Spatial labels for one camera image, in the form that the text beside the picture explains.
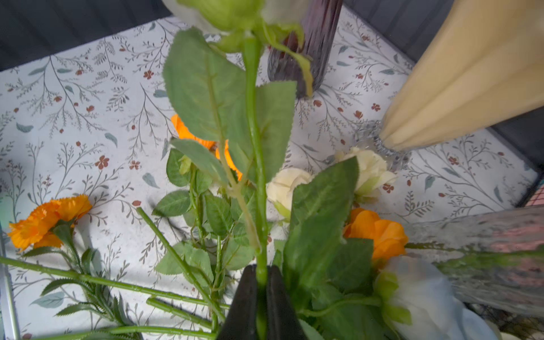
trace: glass vase base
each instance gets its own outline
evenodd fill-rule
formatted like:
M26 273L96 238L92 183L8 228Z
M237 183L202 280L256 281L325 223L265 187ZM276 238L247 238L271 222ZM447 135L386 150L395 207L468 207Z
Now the glass vase base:
M379 136L381 128L381 120L365 122L356 132L356 146L379 154L387 162L389 171L398 172L406 167L412 158L412 151L395 151L387 148Z

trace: table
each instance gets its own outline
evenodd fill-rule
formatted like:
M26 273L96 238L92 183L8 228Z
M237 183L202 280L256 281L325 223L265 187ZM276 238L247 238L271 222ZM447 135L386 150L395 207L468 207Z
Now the table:
M173 17L156 20L0 73L3 232L9 221L26 218L42 202L85 193L94 208L78 224L76 238L100 250L109 277L196 296L182 276L154 272L164 249L135 213L139 206L150 211L174 190L165 165L168 140L177 134L161 72L175 33L185 27ZM229 58L242 63L239 55ZM259 82L267 81L267 58L265 53ZM325 81L312 99L296 103L285 165L313 173L329 166L336 151L354 145L366 119L382 117L411 69L386 40L343 8ZM396 183L385 185L380 200L366 207L403 224L500 211L512 208L536 178L482 130L414 152ZM176 228L184 226L182 218L159 224L171 242L183 237ZM271 234L271 239L285 237L281 227ZM18 257L10 243L7 248L8 256ZM271 260L273 242L268 251ZM39 262L63 267L50 256ZM25 339L107 325L83 312L54 317L80 292L63 289L39 299L48 275L14 268L10 273ZM183 324L145 305L143 295L123 291L122 296L127 315L138 324ZM204 313L202 307L184 308Z

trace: white rose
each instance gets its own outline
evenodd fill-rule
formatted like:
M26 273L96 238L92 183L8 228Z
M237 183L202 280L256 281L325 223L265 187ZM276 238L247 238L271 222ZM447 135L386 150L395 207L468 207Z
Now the white rose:
M268 199L274 203L280 214L289 218L293 204L293 191L298 185L310 183L313 178L313 175L302 169L283 169L267 184Z
M393 257L374 289L384 301L384 318L406 340L498 340L482 318L454 298L447 277L422 259Z
M269 24L299 23L310 0L163 0L178 18L204 33L251 29L256 18Z
M384 184L392 184L397 178L394 173L387 171L387 163L374 151L362 150L354 146L348 153L339 152L335 157L338 162L357 157L359 165L359 178L355 186L357 196L379 196L379 188Z

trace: pink patterned object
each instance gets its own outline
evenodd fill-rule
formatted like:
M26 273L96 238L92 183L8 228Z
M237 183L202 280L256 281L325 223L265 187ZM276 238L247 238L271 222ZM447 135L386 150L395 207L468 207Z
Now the pink patterned object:
M526 207L544 205L544 180L541 180L533 197L527 202Z

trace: artificial flower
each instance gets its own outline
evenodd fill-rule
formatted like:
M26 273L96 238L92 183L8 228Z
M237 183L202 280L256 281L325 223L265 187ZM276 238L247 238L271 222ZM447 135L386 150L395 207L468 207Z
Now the artificial flower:
M375 212L363 208L351 211L350 223L344 228L346 238L366 238L374 241L372 261L380 266L393 256L406 254L408 237L397 222L382 220Z
M268 24L298 23L310 0L163 0L178 18L205 33L252 30L262 18Z
M432 264L393 257L374 282L384 320L406 340L498 340L474 312L453 296L448 278Z
M301 184L310 183L313 178L313 175L303 169L283 169L267 184L268 199L274 203L274 206L281 215L285 218L290 218L293 191Z
M387 171L387 163L374 151L354 146L348 153L339 152L335 157L338 162L351 157L357 158L359 178L355 186L355 195L359 198L379 196L379 188L384 184L392 184L397 178L394 173Z
M8 235L13 245L21 250L25 250L31 244L35 248L43 246L59 248L62 242L51 232L51 229L57 225L59 220L79 219L91 208L92 205L86 195L52 200L32 211L26 220L10 223L11 232Z
M177 134L180 139L192 139L199 142L201 145L203 145L208 150L212 148L212 146L215 145L215 142L209 141L209 140L203 140L198 137L195 137L192 133L189 132L189 129L185 126L185 124L181 121L180 117L176 114L173 115L172 123L174 124L174 127L176 128Z
M215 157L218 160L221 160L219 149L215 149ZM240 181L242 179L242 173L236 168L234 162L232 161L231 154L228 151L228 141L225 143L225 158L227 159L228 167L236 171L236 175L238 176L238 180Z

